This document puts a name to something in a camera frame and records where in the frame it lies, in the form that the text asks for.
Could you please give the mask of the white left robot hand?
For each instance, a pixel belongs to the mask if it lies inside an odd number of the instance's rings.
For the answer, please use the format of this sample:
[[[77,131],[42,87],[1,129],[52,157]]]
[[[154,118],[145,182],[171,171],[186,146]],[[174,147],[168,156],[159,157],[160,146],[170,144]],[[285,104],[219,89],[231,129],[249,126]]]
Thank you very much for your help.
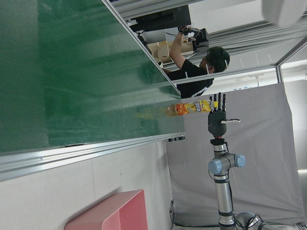
[[[307,7],[306,0],[262,0],[263,18],[278,27],[290,26],[297,22]]]

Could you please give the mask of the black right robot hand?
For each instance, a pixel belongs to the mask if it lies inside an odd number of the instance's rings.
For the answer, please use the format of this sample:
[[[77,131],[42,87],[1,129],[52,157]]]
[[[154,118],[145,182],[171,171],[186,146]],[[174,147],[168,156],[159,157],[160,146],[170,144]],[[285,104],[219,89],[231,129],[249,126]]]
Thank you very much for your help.
[[[240,119],[226,119],[225,110],[225,93],[223,99],[221,99],[221,93],[216,94],[213,97],[213,109],[208,115],[208,131],[213,135],[214,138],[221,138],[227,131],[227,124],[232,122],[240,122]]]

